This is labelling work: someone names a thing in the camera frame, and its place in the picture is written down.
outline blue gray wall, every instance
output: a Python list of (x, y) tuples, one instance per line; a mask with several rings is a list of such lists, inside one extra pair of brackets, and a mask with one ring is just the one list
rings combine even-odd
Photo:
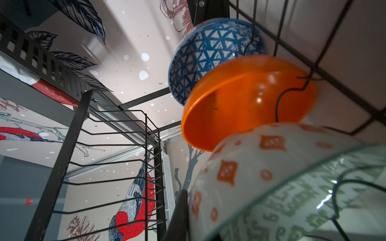
[[(0, 162), (0, 240), (24, 240), (51, 170), (50, 167), (3, 157)], [(66, 192), (67, 185), (63, 185), (59, 193), (60, 204), (56, 204), (55, 210), (63, 210)], [(27, 198), (33, 198), (34, 202), (24, 205)], [(57, 239), (60, 221), (61, 215), (52, 215), (44, 240)]]

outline pink flower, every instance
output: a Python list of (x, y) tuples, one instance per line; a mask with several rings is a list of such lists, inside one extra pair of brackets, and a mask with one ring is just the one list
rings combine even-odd
[(185, 34), (193, 28), (188, 2), (186, 0), (160, 0), (161, 12), (168, 19), (173, 19), (177, 32)]

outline bird illustration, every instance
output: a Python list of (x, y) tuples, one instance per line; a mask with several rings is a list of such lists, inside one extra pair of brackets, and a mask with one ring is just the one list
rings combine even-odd
[[(149, 162), (150, 156), (151, 154), (150, 152), (148, 152), (146, 162), (143, 162), (142, 167), (139, 169), (137, 178), (135, 178), (133, 183), (130, 185), (125, 199), (145, 197), (145, 180), (143, 178), (145, 177), (145, 163)], [(153, 180), (150, 174), (148, 174), (147, 177), (149, 181)], [(147, 188), (147, 196), (149, 197), (149, 199), (154, 200), (155, 195), (151, 196), (152, 194), (154, 194), (154, 184), (148, 182)], [(148, 220), (150, 219), (150, 215), (154, 208), (155, 202), (148, 201)], [(117, 225), (137, 220), (145, 220), (145, 200), (140, 198), (122, 203), (117, 214), (114, 215), (114, 217), (111, 219), (109, 227), (114, 227)], [(137, 222), (118, 228), (110, 229), (108, 231), (108, 239), (109, 241), (126, 241), (130, 238), (138, 236), (140, 233), (142, 233), (144, 229), (145, 222)]]
[(12, 127), (0, 127), (0, 140), (14, 140), (25, 142), (56, 142), (43, 138), (39, 134), (36, 134), (34, 132)]

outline white bowl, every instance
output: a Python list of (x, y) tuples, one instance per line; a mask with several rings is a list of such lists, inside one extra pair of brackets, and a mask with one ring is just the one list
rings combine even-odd
[[(364, 144), (330, 129), (275, 123), (231, 135), (220, 142), (199, 172), (189, 203), (192, 241), (295, 241), (333, 215), (338, 177), (373, 182), (386, 165), (386, 147)], [(340, 210), (366, 189), (345, 184)]]

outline white dot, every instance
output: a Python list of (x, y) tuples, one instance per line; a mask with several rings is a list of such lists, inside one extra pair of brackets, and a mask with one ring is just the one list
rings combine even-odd
[(146, 71), (141, 70), (141, 71), (139, 72), (139, 79), (140, 79), (140, 80), (145, 80), (145, 79), (147, 79), (148, 77), (149, 77), (149, 74), (148, 74)]
[(41, 136), (41, 137), (46, 137), (49, 134), (47, 132), (41, 132), (41, 133), (38, 133), (38, 135)]
[(98, 75), (98, 72), (96, 72), (95, 70), (89, 70), (89, 72), (93, 75)]
[(150, 56), (147, 53), (142, 53), (141, 58), (143, 61), (148, 61), (150, 59)]

